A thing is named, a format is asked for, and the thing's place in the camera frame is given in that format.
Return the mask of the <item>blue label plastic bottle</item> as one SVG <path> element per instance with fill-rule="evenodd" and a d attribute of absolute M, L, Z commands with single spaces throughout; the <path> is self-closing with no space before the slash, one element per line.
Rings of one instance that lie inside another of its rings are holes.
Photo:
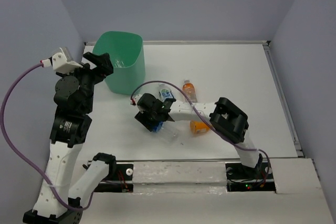
<path fill-rule="evenodd" d="M 179 136 L 179 130 L 170 122 L 161 122 L 151 133 L 158 141 L 172 144 Z"/>

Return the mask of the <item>white green label bottle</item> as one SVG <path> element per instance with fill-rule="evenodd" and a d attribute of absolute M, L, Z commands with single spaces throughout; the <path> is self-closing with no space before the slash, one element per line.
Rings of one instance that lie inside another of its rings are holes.
<path fill-rule="evenodd" d="M 164 102 L 166 99 L 174 99 L 171 89 L 165 84 L 161 83 L 158 86 L 159 99 Z"/>

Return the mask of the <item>clear bottle blue-white cap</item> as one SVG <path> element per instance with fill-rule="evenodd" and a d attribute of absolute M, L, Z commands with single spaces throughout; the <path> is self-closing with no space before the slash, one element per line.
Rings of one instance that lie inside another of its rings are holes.
<path fill-rule="evenodd" d="M 112 59 L 111 62 L 114 68 L 126 68 L 128 66 L 122 59 Z"/>

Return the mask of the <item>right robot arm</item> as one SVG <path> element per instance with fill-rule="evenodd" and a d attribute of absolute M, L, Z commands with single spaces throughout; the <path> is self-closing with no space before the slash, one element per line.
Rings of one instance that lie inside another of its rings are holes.
<path fill-rule="evenodd" d="M 193 103 L 174 98 L 161 101 L 144 93 L 131 98 L 139 109 L 135 119 L 153 132 L 161 122 L 195 121 L 205 123 L 223 140 L 233 145 L 241 162 L 241 171 L 253 178 L 261 171 L 262 155 L 248 135 L 248 116 L 227 98 L 213 103 Z"/>

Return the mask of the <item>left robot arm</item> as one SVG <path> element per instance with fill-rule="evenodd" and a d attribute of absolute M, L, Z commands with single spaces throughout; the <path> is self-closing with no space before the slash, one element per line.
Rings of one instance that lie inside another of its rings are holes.
<path fill-rule="evenodd" d="M 43 183 L 33 208 L 23 223 L 79 223 L 91 203 L 93 191 L 103 179 L 116 174 L 116 158 L 98 153 L 80 181 L 71 179 L 92 119 L 96 84 L 113 74 L 108 53 L 85 53 L 89 63 L 77 63 L 64 52 L 55 53 L 50 64 L 60 79 L 55 85 L 56 112 L 50 133 L 50 152 Z"/>

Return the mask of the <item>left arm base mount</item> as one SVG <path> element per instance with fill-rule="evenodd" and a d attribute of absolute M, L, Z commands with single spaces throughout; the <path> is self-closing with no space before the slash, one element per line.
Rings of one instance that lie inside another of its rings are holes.
<path fill-rule="evenodd" d="M 133 163 L 118 162 L 116 172 L 105 178 L 95 188 L 95 193 L 132 193 Z"/>

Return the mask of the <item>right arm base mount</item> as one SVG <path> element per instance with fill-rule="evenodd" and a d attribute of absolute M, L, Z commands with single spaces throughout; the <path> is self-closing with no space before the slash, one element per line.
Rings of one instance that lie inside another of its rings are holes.
<path fill-rule="evenodd" d="M 248 173 L 240 163 L 227 163 L 225 167 L 228 192 L 276 192 L 272 169 L 266 162 L 261 164 L 260 171 L 255 174 Z"/>

